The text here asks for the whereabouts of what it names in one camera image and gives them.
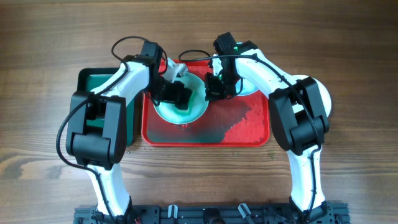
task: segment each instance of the wooden floor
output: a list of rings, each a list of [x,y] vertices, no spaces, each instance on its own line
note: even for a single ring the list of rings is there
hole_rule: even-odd
[[[0,223],[71,223],[75,207],[96,203],[88,176],[55,152],[82,68],[118,66],[110,47],[127,35],[175,58],[212,52],[227,31],[325,84],[326,199],[349,203],[352,223],[398,223],[397,1],[0,2]],[[140,47],[132,40],[118,54]],[[273,136],[259,148],[220,149],[154,148],[137,135],[128,152],[135,204],[288,202],[292,188]]]

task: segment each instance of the brown floor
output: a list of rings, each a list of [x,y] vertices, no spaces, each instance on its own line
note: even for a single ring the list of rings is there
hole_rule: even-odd
[[[88,176],[55,153],[82,68],[117,66],[110,47],[127,35],[177,57],[212,51],[226,31],[325,84],[326,198],[349,203],[352,223],[398,223],[397,1],[0,2],[0,223],[71,223],[73,208],[96,203]],[[273,136],[259,148],[203,149],[153,148],[137,135],[128,150],[135,204],[287,202],[292,188]]]

